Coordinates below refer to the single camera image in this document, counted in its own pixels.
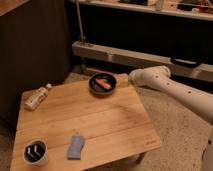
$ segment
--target dark wall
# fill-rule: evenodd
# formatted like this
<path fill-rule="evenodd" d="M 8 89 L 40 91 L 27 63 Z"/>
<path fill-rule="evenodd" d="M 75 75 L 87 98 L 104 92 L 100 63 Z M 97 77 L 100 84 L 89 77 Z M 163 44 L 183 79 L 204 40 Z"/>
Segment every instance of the dark wall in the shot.
<path fill-rule="evenodd" d="M 74 9 L 70 3 L 72 28 L 77 23 Z M 80 10 L 87 42 L 213 64 L 212 21 L 91 5 Z M 72 33 L 78 39 L 78 29 Z"/>
<path fill-rule="evenodd" d="M 0 119 L 15 128 L 20 95 L 70 70 L 63 0 L 31 0 L 0 17 Z"/>

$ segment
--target blue sponge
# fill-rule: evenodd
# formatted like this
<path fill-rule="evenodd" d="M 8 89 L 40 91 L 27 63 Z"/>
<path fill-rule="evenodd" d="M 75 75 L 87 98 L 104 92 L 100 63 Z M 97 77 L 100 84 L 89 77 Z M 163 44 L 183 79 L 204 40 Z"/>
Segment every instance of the blue sponge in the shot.
<path fill-rule="evenodd" d="M 83 136 L 72 136 L 72 143 L 68 148 L 67 159 L 69 160 L 80 160 L 81 150 L 84 146 L 85 139 Z"/>

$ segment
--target black bowl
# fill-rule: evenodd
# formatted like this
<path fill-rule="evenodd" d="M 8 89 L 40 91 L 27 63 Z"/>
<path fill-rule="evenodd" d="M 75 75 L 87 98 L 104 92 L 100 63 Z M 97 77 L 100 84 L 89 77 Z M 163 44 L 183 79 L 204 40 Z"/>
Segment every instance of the black bowl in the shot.
<path fill-rule="evenodd" d="M 106 89 L 100 84 L 96 82 L 96 79 L 102 79 L 105 80 L 107 84 L 110 85 L 110 89 Z M 116 79 L 113 75 L 107 74 L 107 73 L 100 73 L 94 75 L 90 80 L 89 80 L 89 87 L 92 93 L 97 94 L 97 95 L 107 95 L 111 94 L 113 90 L 116 87 Z"/>

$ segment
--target table leg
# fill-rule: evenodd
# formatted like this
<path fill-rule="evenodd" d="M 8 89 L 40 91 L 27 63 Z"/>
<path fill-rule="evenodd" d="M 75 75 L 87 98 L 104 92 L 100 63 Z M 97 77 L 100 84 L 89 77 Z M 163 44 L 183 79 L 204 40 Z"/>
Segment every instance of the table leg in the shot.
<path fill-rule="evenodd" d="M 145 156 L 146 153 L 140 153 L 138 158 L 136 159 L 135 163 L 136 164 L 140 164 L 141 161 L 143 160 L 144 156 Z"/>

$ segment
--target black cabinet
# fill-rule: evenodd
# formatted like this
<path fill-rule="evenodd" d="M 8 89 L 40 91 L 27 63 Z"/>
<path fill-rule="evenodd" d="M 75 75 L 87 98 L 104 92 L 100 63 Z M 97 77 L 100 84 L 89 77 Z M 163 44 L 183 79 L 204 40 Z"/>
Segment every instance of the black cabinet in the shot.
<path fill-rule="evenodd" d="M 59 83 L 70 70 L 63 0 L 31 0 L 0 17 L 0 120 L 15 128 L 21 93 Z"/>

